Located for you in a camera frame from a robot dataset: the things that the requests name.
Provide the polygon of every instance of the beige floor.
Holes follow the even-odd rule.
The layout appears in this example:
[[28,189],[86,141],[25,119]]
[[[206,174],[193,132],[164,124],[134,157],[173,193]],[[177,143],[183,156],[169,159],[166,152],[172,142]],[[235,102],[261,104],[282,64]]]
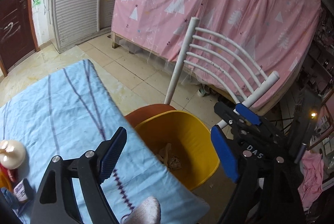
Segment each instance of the beige floor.
[[[110,39],[102,35],[61,54],[53,45],[49,45],[27,58],[0,83],[0,107],[27,86],[86,58],[93,62],[99,77],[124,115],[147,104],[163,103],[170,76],[149,65],[143,58],[129,54],[122,47],[112,49]],[[213,111],[217,97],[199,97],[197,90],[196,85],[179,84],[171,105],[196,115],[210,127],[220,121]],[[211,206],[209,214],[201,220],[202,224],[217,221],[233,189],[234,184],[219,168],[205,184],[195,190]]]

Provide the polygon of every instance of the pink clothing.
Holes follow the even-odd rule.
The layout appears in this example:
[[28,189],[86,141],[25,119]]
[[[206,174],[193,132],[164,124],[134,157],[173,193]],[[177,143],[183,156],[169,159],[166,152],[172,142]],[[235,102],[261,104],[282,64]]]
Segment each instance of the pink clothing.
[[322,192],[324,161],[321,159],[320,154],[306,151],[302,158],[302,163],[304,165],[304,180],[299,186],[298,192],[304,211],[306,211]]
[[[175,61],[189,20],[197,15],[201,19],[201,27],[222,33],[241,45],[267,75],[274,70],[280,74],[278,82],[253,105],[257,109],[283,87],[297,64],[304,59],[320,12],[320,0],[116,0],[112,31],[169,61]],[[242,57],[225,41],[213,36],[211,39]],[[235,58],[210,44],[202,42],[200,45],[221,53],[255,88],[250,74]],[[230,73],[245,94],[249,94],[240,77],[226,63],[208,53],[203,53],[203,56]],[[233,92],[237,92],[230,79],[214,66],[194,57],[187,59],[210,69]],[[254,70],[249,61],[246,63]],[[194,71],[200,79],[221,87],[209,74],[198,69]]]

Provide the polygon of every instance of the chair backrest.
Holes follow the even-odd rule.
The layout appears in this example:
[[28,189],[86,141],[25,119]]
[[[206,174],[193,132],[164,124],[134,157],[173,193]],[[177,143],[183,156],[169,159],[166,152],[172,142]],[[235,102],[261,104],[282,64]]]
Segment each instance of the chair backrest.
[[[175,65],[175,68],[174,68],[174,71],[173,71],[173,75],[172,75],[171,81],[170,81],[169,86],[168,86],[168,91],[167,91],[166,98],[165,98],[165,104],[170,104],[170,102],[171,102],[171,99],[173,97],[173,94],[174,94],[176,85],[178,83],[178,80],[180,78],[180,75],[181,75],[184,64],[187,64],[187,65],[193,66],[194,68],[200,69],[200,70],[206,72],[207,74],[209,74],[210,76],[212,76],[213,78],[215,78],[222,85],[222,87],[231,95],[231,97],[235,101],[235,103],[240,103],[239,99],[236,97],[233,90],[230,87],[228,87],[227,84],[221,78],[219,78],[216,74],[214,74],[210,70],[208,70],[208,69],[206,69],[206,68],[204,68],[200,65],[197,65],[193,62],[190,62],[190,61],[186,60],[187,56],[192,56],[192,57],[195,57],[199,60],[205,61],[206,63],[212,65],[213,67],[215,67],[216,69],[221,71],[231,81],[231,83],[234,85],[234,87],[238,91],[238,94],[243,98],[242,104],[246,107],[251,107],[257,100],[259,100],[278,81],[278,79],[280,78],[278,72],[273,71],[269,76],[267,76],[264,73],[264,71],[261,69],[261,67],[254,61],[254,59],[245,51],[245,49],[243,49],[237,43],[235,43],[233,40],[231,40],[230,38],[228,38],[228,37],[226,37],[222,34],[213,32],[213,31],[208,30],[208,29],[198,27],[198,23],[199,23],[199,19],[196,18],[196,17],[192,17],[190,22],[189,22],[189,26],[188,26],[188,29],[186,31],[186,35],[184,37],[180,53],[179,53],[178,59],[176,61],[176,65]],[[228,48],[222,46],[221,44],[219,44],[219,43],[217,43],[213,40],[209,40],[209,39],[203,38],[201,36],[195,35],[196,31],[210,34],[210,35],[212,35],[216,38],[220,38],[222,40],[225,40],[226,42],[233,45],[236,49],[239,50],[239,53],[242,53],[253,64],[253,66],[256,68],[256,70],[263,77],[264,81],[262,83],[259,81],[257,76],[252,71],[252,69],[246,64],[246,62],[239,55],[237,55],[236,53],[232,52]],[[211,44],[211,45],[213,45],[215,47],[218,47],[219,49],[223,50],[224,52],[228,53],[229,55],[233,56],[246,69],[246,71],[250,74],[251,78],[256,83],[257,88],[254,90],[252,88],[252,86],[250,85],[250,83],[245,78],[245,76],[229,60],[227,60],[221,54],[219,54],[219,53],[217,53],[213,50],[209,50],[208,48],[205,48],[205,47],[202,47],[202,46],[199,46],[199,45],[196,45],[196,44],[192,43],[193,39]],[[233,79],[233,77],[227,71],[222,69],[221,66],[214,63],[213,61],[209,60],[206,57],[203,57],[201,55],[190,52],[189,51],[190,48],[202,50],[204,52],[207,52],[207,53],[221,59],[224,63],[226,63],[231,69],[233,69],[236,72],[236,74],[243,81],[243,83],[245,84],[247,89],[250,91],[250,95],[246,96],[245,93],[243,92],[243,90],[237,84],[237,82]],[[227,123],[225,121],[221,120],[218,123],[218,125],[222,129],[227,125]]]

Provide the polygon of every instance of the wooden frame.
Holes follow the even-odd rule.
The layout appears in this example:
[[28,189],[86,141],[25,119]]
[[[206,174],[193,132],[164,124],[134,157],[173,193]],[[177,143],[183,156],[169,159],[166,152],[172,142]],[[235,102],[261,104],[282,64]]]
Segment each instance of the wooden frame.
[[[32,38],[34,40],[35,50],[36,50],[36,52],[39,52],[40,48],[39,48],[38,43],[37,43],[37,37],[36,37],[36,33],[35,33],[35,26],[34,26],[34,22],[33,22],[33,19],[32,19],[31,0],[27,0],[27,3],[28,3],[28,14],[29,14],[29,23],[30,23],[31,36],[32,36]],[[3,64],[1,57],[0,57],[0,69],[1,69],[4,77],[7,77],[8,71],[7,71],[7,69],[5,68],[5,66]]]

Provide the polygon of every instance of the light blue fabric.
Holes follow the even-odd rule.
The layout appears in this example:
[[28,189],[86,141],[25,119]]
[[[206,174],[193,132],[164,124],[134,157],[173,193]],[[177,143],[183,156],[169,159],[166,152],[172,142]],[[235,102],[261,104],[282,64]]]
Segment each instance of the light blue fabric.
[[[80,157],[87,150],[95,150],[103,135],[110,139],[119,126],[127,130],[128,139],[115,169],[129,202],[138,206],[154,196],[161,205],[161,224],[196,223],[209,206],[188,191],[145,146],[89,60],[47,76],[0,108],[0,137],[25,145],[27,161],[19,168],[19,176],[26,177],[36,190],[54,155]],[[91,223],[78,180],[73,182],[83,222]],[[130,213],[114,177],[105,180],[102,189],[118,220]],[[30,223],[29,213],[21,220]]]

